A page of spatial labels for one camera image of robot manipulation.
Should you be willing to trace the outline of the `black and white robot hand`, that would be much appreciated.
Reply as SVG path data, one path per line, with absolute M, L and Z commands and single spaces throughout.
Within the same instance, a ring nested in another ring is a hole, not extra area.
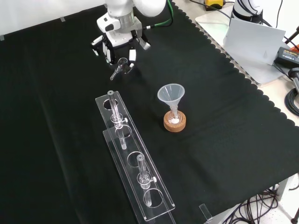
M 150 42 L 142 32 L 142 36 L 137 35 L 137 31 L 120 33 L 115 30 L 104 33 L 91 42 L 91 48 L 95 55 L 103 53 L 106 63 L 114 69 L 111 80 L 119 73 L 128 74 L 134 68 L 137 59 L 137 51 L 134 41 L 144 49 L 151 47 Z

